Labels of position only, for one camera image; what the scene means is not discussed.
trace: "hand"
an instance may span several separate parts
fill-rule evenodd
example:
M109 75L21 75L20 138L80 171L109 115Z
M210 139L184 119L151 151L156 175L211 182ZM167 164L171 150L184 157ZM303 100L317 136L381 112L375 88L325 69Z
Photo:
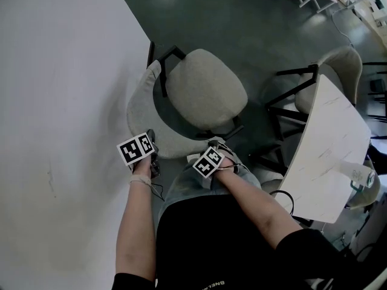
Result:
M133 174L151 177L151 156L146 156L136 165Z

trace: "wristband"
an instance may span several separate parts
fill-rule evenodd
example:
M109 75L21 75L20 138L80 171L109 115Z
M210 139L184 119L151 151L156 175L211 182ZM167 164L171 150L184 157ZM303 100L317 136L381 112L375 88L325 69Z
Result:
M129 180L129 184L131 182L134 182L134 181L142 182L143 184L146 184L147 186L151 186L152 185L151 179L148 176L145 176L145 175L139 175L139 174L132 175L131 179Z

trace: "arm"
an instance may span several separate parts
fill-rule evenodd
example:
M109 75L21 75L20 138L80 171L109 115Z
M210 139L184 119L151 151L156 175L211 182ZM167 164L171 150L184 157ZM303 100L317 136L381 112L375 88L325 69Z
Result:
M151 177L151 157L140 161L134 174ZM142 182L132 182L117 238L115 272L155 280L156 247L152 217L152 192Z
M225 158L221 167L231 164ZM302 229L272 196L240 178L232 170L218 171L215 177L229 189L243 212L273 248L288 234Z

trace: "gray floor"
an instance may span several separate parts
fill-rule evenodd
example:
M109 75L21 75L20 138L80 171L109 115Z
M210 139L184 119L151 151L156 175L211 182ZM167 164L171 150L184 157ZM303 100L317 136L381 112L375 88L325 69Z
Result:
M249 103L241 113L245 129L228 145L244 162L249 152L274 140L262 105L297 84L295 76L276 78L275 71L305 67L327 51L348 45L331 20L330 15L338 5L316 14L313 3L299 8L298 0L125 1L145 33L157 44L156 57L172 45L186 53L204 48L218 56L242 81L249 96ZM341 11L334 18L364 62L386 60L383 47L351 11ZM363 114L368 106L368 83L375 77L375 70L375 67L365 68L360 84L359 108ZM158 111L169 126L188 137L195 135L195 128L179 117L167 98L161 97L159 86L154 96ZM164 185L164 193L185 163L183 159L161 162L162 177L156 182ZM154 201L155 211L160 202ZM327 234L330 241L342 236L343 225L349 227L347 219L344 216L342 224L338 222L339 228L326 226L326 233L332 229L331 236ZM356 227L346 229L346 233Z

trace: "lap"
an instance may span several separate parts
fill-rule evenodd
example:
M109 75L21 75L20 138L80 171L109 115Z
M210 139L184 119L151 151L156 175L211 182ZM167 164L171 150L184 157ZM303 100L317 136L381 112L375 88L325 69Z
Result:
M241 160L234 154L235 161L242 163ZM161 215L165 209L173 203L196 198L198 196L213 196L213 195L229 195L228 189L215 178L211 182L204 179L192 165L196 160L191 160L184 168L184 170L173 181L166 197L165 202L158 214L160 220ZM243 167L239 167L238 175L245 181L255 185L257 188L261 188L261 185L257 178Z

